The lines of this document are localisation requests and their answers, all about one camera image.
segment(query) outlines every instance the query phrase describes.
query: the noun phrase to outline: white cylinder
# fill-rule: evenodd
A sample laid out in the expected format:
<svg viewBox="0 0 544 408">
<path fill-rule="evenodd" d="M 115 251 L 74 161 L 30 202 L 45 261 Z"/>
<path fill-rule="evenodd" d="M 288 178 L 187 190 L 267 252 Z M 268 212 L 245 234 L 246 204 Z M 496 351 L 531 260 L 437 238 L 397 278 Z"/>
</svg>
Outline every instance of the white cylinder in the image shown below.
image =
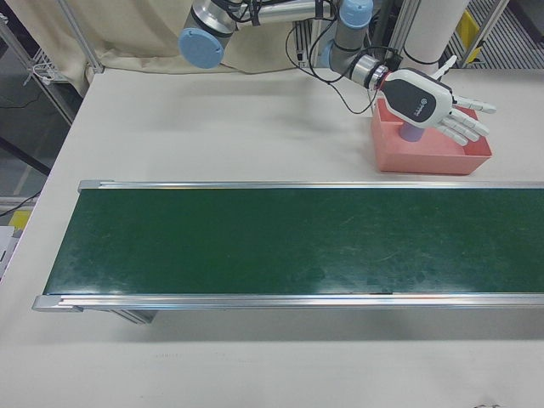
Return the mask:
<svg viewBox="0 0 544 408">
<path fill-rule="evenodd" d="M 433 62 L 440 58 L 448 45 L 469 0 L 422 0 L 406 38 L 405 50 L 416 60 Z M 423 65 L 404 57 L 401 68 L 416 68 L 427 74 L 438 64 Z"/>
</svg>

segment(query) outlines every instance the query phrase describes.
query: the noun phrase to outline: conveyor leg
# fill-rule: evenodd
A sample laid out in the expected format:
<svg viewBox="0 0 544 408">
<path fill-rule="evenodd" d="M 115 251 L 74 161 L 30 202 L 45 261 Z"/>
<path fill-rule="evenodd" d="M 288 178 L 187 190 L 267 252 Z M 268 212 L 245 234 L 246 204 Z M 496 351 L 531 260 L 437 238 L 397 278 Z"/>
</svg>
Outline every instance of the conveyor leg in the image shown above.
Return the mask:
<svg viewBox="0 0 544 408">
<path fill-rule="evenodd" d="M 148 325 L 153 321 L 157 311 L 112 309 L 110 312 L 120 315 L 122 318 L 136 323 L 137 325 Z"/>
</svg>

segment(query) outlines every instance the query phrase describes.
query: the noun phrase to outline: yellow object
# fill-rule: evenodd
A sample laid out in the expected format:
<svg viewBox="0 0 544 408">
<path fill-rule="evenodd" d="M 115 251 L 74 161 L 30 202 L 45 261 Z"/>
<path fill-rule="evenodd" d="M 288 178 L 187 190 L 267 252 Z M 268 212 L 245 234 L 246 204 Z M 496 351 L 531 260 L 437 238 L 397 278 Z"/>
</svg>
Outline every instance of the yellow object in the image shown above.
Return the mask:
<svg viewBox="0 0 544 408">
<path fill-rule="evenodd" d="M 462 44 L 465 46 L 465 48 L 468 48 L 468 46 L 472 43 L 473 39 L 476 37 L 476 34 L 478 34 L 479 31 L 478 23 L 468 10 L 465 10 L 465 12 L 462 14 L 456 31 L 461 38 Z M 467 62 L 471 63 L 476 60 L 476 57 L 478 57 L 481 49 L 481 47 L 475 48 L 473 53 L 470 54 L 470 57 L 468 57 Z"/>
<path fill-rule="evenodd" d="M 26 223 L 28 223 L 28 218 L 31 217 L 32 211 L 19 210 L 14 212 L 14 216 L 9 221 L 9 226 L 15 227 L 16 230 L 24 230 Z"/>
</svg>

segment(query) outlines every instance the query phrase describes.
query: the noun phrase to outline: blue joint cap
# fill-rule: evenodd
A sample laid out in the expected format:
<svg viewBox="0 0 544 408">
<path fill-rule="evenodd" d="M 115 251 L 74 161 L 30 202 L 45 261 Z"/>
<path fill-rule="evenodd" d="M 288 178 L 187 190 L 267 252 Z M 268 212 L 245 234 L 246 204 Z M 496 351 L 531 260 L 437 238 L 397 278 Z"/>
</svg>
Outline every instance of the blue joint cap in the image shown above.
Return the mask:
<svg viewBox="0 0 544 408">
<path fill-rule="evenodd" d="M 332 49 L 332 40 L 329 41 L 326 46 L 321 51 L 320 63 L 325 68 L 331 68 L 331 49 Z"/>
<path fill-rule="evenodd" d="M 199 68 L 214 68 L 223 59 L 221 42 L 201 28 L 184 28 L 179 35 L 178 45 L 185 59 Z"/>
<path fill-rule="evenodd" d="M 371 22 L 372 0 L 343 0 L 340 6 L 340 20 L 354 30 L 365 28 Z"/>
</svg>

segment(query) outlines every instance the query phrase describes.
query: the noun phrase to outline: beige curtain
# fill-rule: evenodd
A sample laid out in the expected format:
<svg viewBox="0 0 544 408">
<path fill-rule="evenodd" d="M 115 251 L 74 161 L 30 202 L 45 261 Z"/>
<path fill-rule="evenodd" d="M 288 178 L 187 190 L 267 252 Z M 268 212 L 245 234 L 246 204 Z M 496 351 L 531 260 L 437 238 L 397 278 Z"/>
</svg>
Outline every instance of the beige curtain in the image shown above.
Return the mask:
<svg viewBox="0 0 544 408">
<path fill-rule="evenodd" d="M 87 60 L 55 0 L 7 0 L 26 29 L 80 94 Z M 179 55 L 178 35 L 192 0 L 70 0 L 77 21 L 104 66 L 181 74 L 202 72 Z M 223 64 L 213 71 L 257 73 L 290 67 L 285 38 L 290 23 L 248 27 L 234 34 Z"/>
</svg>

